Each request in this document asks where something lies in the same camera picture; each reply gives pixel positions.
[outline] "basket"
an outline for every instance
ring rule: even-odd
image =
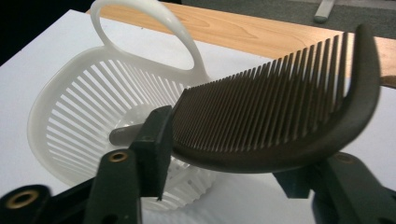
[[[100,24],[106,5],[138,9],[172,31],[190,52],[194,66],[175,68],[118,48]],[[74,186],[96,174],[101,157],[117,149],[108,141],[115,128],[143,123],[149,112],[174,105],[184,88],[209,81],[201,55],[186,28],[155,0],[97,0],[93,26],[104,45],[88,49],[66,64],[40,92],[28,121],[35,157],[54,176]],[[172,158],[163,201],[144,199],[151,209],[175,209],[205,193],[213,172]]]

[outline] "white handle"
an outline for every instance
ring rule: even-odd
[[[100,24],[100,10],[106,5],[121,5],[126,7],[135,8],[143,13],[148,14],[150,17],[154,18],[171,32],[177,36],[180,41],[186,46],[187,50],[190,52],[192,59],[194,60],[194,74],[201,74],[201,76],[207,79],[205,72],[204,62],[202,60],[201,54],[196,47],[194,41],[192,40],[187,29],[181,24],[178,18],[162,3],[157,0],[96,0],[91,6],[91,19],[93,27],[95,28],[97,34],[104,42],[105,46],[110,46],[114,49],[118,49],[113,42],[107,37],[103,31],[102,25]]]

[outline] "wooden table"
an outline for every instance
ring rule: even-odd
[[[273,59],[341,34],[334,30],[283,21],[272,21],[198,7],[164,4],[175,13],[195,40]],[[101,16],[169,33],[154,19],[128,7],[104,7]],[[375,41],[381,62],[381,76],[383,80],[393,80],[394,86],[396,86],[396,40],[376,37]]]

